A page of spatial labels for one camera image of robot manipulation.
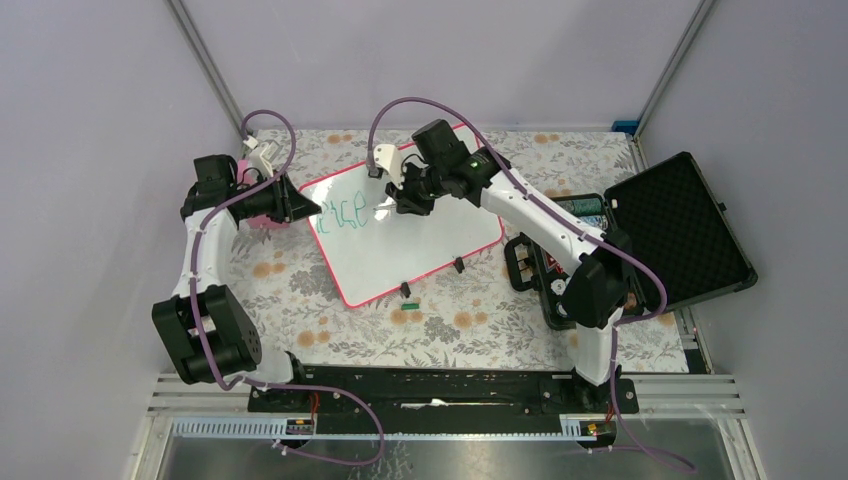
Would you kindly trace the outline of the pink framed whiteboard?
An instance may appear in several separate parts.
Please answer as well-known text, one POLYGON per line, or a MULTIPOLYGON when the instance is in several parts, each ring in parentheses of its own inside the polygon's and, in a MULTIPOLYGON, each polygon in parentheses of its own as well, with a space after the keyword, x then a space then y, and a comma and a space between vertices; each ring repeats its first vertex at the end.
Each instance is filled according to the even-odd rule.
POLYGON ((500 218, 465 200, 440 198, 428 216, 374 212, 392 205, 387 178, 372 179, 364 163, 301 187, 322 207, 309 223, 343 303, 358 308, 498 244, 500 218))

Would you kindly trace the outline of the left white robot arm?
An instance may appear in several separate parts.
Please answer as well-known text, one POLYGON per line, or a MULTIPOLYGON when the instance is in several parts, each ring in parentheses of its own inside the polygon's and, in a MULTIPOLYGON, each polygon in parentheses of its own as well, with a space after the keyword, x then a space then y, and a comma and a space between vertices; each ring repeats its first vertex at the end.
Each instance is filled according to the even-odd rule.
POLYGON ((292 223, 322 211, 288 175, 242 186, 236 167, 229 155, 195 159, 197 180, 180 209, 187 231, 183 267, 171 296, 151 311, 176 373, 187 384, 250 372, 262 360, 258 331, 228 285, 240 223, 261 216, 292 223))

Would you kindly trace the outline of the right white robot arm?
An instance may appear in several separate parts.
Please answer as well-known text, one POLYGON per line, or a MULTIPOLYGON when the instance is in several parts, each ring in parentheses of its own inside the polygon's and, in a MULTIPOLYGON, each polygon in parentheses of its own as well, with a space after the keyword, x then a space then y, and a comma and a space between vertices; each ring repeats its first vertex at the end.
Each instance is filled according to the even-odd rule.
POLYGON ((388 176, 386 192, 400 214, 426 216, 451 196, 508 221, 553 257, 567 276, 558 302, 579 339, 574 369, 581 378, 573 396, 583 410, 601 410, 613 398, 612 330, 633 273, 616 241, 542 195, 490 146, 470 150, 445 120, 420 128, 412 140, 421 165, 379 144, 369 149, 371 175, 388 176))

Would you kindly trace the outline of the pink eraser block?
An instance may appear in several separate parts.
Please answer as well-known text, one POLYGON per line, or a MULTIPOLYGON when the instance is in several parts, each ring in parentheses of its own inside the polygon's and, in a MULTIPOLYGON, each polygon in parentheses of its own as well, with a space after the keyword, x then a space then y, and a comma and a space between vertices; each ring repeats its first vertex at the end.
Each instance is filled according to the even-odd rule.
MULTIPOLYGON (((237 161, 237 180, 240 187, 252 187, 262 181, 261 174, 253 168, 246 158, 237 161)), ((247 224, 252 229, 279 230, 288 227, 285 223, 271 220, 268 215, 261 215, 247 219, 247 224)))

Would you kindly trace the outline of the floral table mat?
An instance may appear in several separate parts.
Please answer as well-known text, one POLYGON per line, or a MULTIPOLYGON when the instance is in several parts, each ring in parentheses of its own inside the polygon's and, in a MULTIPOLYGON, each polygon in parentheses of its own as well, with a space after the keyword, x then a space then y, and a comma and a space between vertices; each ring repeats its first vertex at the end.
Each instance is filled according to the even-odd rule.
MULTIPOLYGON (((615 133, 487 132, 487 140, 545 195, 601 193, 638 171, 630 141, 615 133)), ((301 130, 289 175, 300 186, 358 163, 365 130, 301 130)), ((391 294, 358 308, 343 303, 306 222, 243 228, 233 245, 231 289, 257 326, 264 360, 290 351, 304 363, 570 370, 573 331, 547 327, 538 295, 515 292, 503 259, 507 238, 412 285, 420 308, 391 294)), ((625 325, 626 372, 689 373, 673 314, 625 325)))

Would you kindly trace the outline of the blue clip at corner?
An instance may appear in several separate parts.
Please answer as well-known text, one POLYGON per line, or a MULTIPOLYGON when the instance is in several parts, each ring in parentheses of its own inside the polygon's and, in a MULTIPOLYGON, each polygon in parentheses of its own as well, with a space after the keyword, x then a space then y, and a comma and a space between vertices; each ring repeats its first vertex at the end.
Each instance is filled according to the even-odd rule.
POLYGON ((611 131, 633 136, 638 131, 639 126, 638 120, 616 120, 611 126, 611 131))

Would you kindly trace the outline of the black poker chip case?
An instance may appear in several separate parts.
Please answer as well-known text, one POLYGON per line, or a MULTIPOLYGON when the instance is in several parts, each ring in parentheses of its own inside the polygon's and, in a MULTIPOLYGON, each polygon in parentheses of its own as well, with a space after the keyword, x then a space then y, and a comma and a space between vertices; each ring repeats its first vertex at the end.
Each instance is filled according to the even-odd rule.
POLYGON ((611 314, 665 311, 752 287, 758 274, 737 241, 695 159, 688 152, 626 179, 601 194, 555 197, 555 203, 610 234, 610 244, 645 264, 665 287, 594 244, 572 279, 551 253, 520 233, 505 247, 512 288, 539 294, 549 328, 604 328, 611 314))

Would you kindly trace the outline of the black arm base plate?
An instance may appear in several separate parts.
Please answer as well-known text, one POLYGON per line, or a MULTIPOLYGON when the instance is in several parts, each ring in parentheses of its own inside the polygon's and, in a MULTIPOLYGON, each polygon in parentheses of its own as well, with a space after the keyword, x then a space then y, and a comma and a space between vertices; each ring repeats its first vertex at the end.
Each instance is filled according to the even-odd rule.
POLYGON ((636 414, 633 381, 593 386, 572 371, 300 365, 294 386, 252 389, 251 413, 303 414, 325 435, 554 434, 563 415, 636 414))

